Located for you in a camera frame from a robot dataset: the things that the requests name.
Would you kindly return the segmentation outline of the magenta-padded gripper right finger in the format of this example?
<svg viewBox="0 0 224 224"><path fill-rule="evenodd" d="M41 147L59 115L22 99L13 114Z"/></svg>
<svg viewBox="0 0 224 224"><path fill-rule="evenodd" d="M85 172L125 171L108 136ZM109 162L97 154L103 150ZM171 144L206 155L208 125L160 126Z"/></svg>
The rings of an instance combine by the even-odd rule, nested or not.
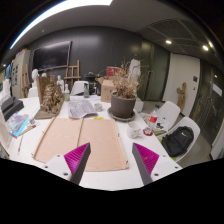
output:
<svg viewBox="0 0 224 224"><path fill-rule="evenodd" d="M181 170L181 167L166 154L159 155L137 143L132 145L132 154L144 185Z"/></svg>

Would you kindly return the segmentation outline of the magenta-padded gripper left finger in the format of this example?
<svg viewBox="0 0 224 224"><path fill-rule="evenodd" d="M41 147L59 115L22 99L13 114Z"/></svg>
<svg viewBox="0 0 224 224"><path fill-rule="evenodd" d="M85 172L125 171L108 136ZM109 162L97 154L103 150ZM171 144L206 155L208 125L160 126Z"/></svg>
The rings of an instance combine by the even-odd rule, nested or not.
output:
<svg viewBox="0 0 224 224"><path fill-rule="evenodd" d="M65 155L57 154L43 165L43 169L78 185L90 154L91 146L86 143Z"/></svg>

